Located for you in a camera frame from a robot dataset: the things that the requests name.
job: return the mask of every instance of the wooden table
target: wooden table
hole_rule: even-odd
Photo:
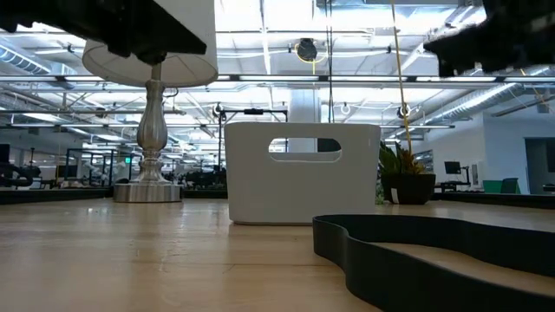
[[[555,211],[435,202],[372,213],[555,231]],[[555,280],[434,248],[382,244],[555,296]],[[310,227],[231,224],[224,200],[0,207],[0,311],[377,311],[312,250]]]

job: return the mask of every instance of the support column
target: support column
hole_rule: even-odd
[[[322,107],[317,90],[292,90],[289,122],[320,123]],[[290,139],[290,153],[316,153],[317,139]]]

